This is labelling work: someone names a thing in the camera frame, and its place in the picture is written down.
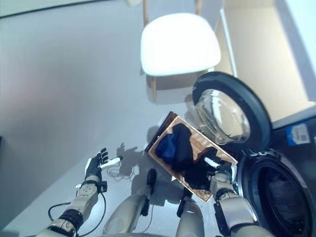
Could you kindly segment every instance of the blue label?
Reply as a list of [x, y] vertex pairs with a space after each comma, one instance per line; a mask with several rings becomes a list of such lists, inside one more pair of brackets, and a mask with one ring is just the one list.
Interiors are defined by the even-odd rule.
[[305, 123], [301, 123], [295, 126], [289, 126], [285, 129], [285, 132], [287, 143], [290, 146], [297, 146], [311, 142]]

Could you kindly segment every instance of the black wire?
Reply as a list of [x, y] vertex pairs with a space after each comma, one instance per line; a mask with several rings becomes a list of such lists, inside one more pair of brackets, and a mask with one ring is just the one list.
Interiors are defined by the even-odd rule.
[[101, 222], [103, 221], [103, 218], [104, 218], [104, 216], [105, 216], [105, 211], [106, 211], [106, 209], [107, 209], [107, 202], [105, 201], [105, 197], [104, 197], [103, 193], [101, 193], [101, 195], [102, 195], [103, 201], [104, 201], [104, 211], [103, 211], [101, 220], [100, 220], [99, 223], [96, 225], [96, 227], [94, 227], [91, 231], [89, 231], [88, 233], [86, 233], [86, 234], [84, 234], [84, 235], [78, 236], [78, 237], [84, 237], [84, 236], [87, 236], [88, 234], [94, 232], [94, 231], [99, 227], [99, 225], [101, 224]]
[[146, 230], [148, 230], [148, 228], [150, 227], [151, 223], [152, 223], [152, 220], [153, 220], [153, 210], [154, 210], [154, 205], [152, 206], [152, 214], [151, 214], [151, 217], [150, 217], [150, 222], [147, 226], [146, 229], [144, 229], [141, 233], [144, 233]]
[[[94, 227], [91, 231], [89, 231], [88, 233], [84, 234], [84, 235], [77, 235], [77, 237], [84, 237], [84, 236], [87, 236], [88, 234], [92, 233], [93, 231], [95, 231], [99, 225], [101, 224], [101, 222], [103, 221], [103, 218], [105, 216], [105, 212], [106, 212], [106, 209], [107, 209], [107, 203], [106, 203], [106, 200], [105, 200], [105, 197], [103, 195], [103, 193], [101, 193], [102, 195], [102, 198], [103, 198], [103, 202], [104, 202], [104, 211], [103, 211], [103, 214], [102, 214], [102, 217], [101, 217], [101, 220], [99, 221], [99, 223], [96, 225], [96, 227]], [[64, 203], [60, 203], [60, 204], [56, 204], [56, 205], [53, 205], [51, 206], [49, 209], [48, 209], [48, 217], [50, 218], [51, 221], [54, 221], [54, 219], [51, 217], [51, 214], [50, 214], [50, 211], [55, 208], [55, 207], [58, 207], [58, 206], [64, 206], [64, 205], [69, 205], [70, 202], [64, 202]]]
[[60, 203], [60, 204], [56, 204], [56, 205], [53, 205], [51, 206], [49, 209], [48, 209], [48, 217], [51, 221], [54, 221], [54, 219], [51, 217], [51, 214], [50, 214], [50, 211], [55, 208], [55, 207], [58, 207], [58, 206], [64, 206], [64, 205], [69, 205], [70, 202], [64, 202], [64, 203]]

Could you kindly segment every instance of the white floor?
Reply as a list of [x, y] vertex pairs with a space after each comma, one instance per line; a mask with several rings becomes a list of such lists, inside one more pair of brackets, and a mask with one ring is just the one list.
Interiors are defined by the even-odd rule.
[[[153, 1], [152, 16], [193, 11], [193, 3]], [[158, 169], [158, 188], [147, 231], [175, 235], [180, 188], [142, 150], [162, 116], [186, 112], [195, 76], [161, 79], [158, 102], [152, 103], [140, 71], [141, 12], [112, 0], [0, 20], [1, 236], [37, 234], [49, 223], [48, 207], [75, 196], [86, 160], [103, 147], [114, 157], [123, 143], [121, 167], [103, 172], [109, 184], [106, 218], [91, 236], [101, 234], [107, 217], [142, 186], [151, 167]], [[213, 205], [199, 204], [205, 233], [215, 236]], [[102, 208], [98, 202], [81, 234], [94, 227]], [[137, 230], [149, 221], [141, 217]]]

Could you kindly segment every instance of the tray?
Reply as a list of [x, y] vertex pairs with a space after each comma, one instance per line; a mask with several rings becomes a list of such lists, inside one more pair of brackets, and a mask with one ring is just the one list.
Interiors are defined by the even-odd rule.
[[192, 189], [189, 184], [184, 180], [185, 172], [177, 173], [172, 170], [171, 165], [165, 163], [162, 159], [158, 158], [155, 154], [155, 150], [160, 140], [168, 133], [172, 133], [172, 127], [176, 124], [182, 123], [184, 124], [192, 133], [190, 137], [190, 143], [193, 149], [193, 159], [196, 162], [199, 157], [198, 154], [201, 153], [207, 147], [215, 147], [217, 149], [216, 156], [222, 160], [231, 162], [233, 164], [237, 164], [237, 160], [234, 159], [231, 155], [225, 152], [221, 147], [219, 147], [216, 143], [212, 142], [206, 136], [204, 136], [201, 132], [196, 130], [189, 123], [181, 119], [176, 113], [170, 112], [162, 125], [160, 126], [158, 132], [155, 134], [153, 139], [145, 148], [145, 151], [149, 154], [149, 156], [154, 159], [158, 164], [160, 164], [164, 169], [166, 169], [172, 176], [174, 176], [184, 187], [186, 187], [190, 192], [196, 195], [199, 199], [204, 202], [208, 202], [212, 198], [212, 193], [206, 190], [195, 190]]

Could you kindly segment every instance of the chair seat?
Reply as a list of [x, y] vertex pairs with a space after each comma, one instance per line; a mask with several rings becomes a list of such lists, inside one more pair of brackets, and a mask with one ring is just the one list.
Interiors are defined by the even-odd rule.
[[198, 15], [166, 15], [150, 22], [143, 30], [141, 64], [150, 76], [203, 71], [217, 65], [220, 58], [214, 31]]

